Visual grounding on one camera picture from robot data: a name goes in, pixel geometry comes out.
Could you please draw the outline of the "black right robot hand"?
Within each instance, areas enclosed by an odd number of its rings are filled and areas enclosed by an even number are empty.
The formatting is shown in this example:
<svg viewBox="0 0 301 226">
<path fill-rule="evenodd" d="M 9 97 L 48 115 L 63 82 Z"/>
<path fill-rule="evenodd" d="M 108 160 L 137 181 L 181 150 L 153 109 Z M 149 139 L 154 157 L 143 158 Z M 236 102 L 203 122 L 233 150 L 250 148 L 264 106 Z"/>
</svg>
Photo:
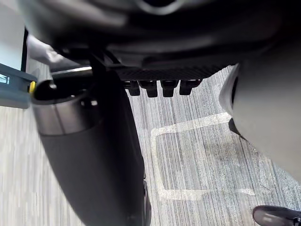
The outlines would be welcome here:
<svg viewBox="0 0 301 226">
<path fill-rule="evenodd" d="M 87 226 L 148 226 L 151 204 L 127 91 L 189 95 L 233 66 L 229 128 L 301 179 L 298 0 L 19 0 L 29 31 L 87 73 L 38 84 L 31 104 L 54 175 Z"/>
</svg>

